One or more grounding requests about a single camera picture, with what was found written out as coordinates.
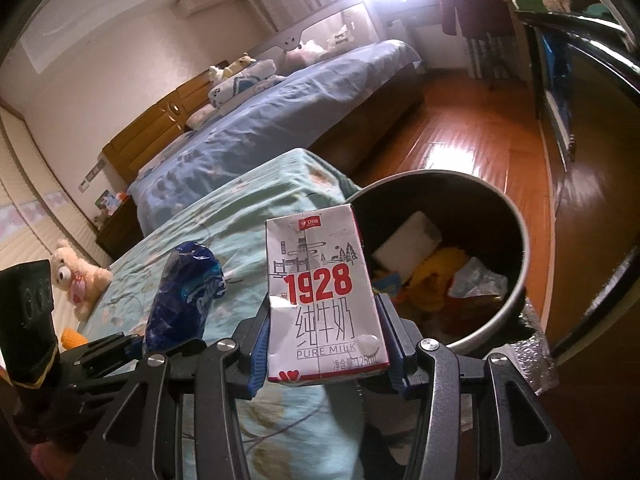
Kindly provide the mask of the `left hand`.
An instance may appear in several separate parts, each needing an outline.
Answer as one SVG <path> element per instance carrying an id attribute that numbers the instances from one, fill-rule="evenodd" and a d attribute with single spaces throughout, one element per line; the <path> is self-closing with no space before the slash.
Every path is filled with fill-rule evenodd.
<path id="1" fill-rule="evenodd" d="M 76 455 L 66 452 L 53 442 L 35 445 L 30 459 L 44 478 L 65 480 L 73 467 Z"/>

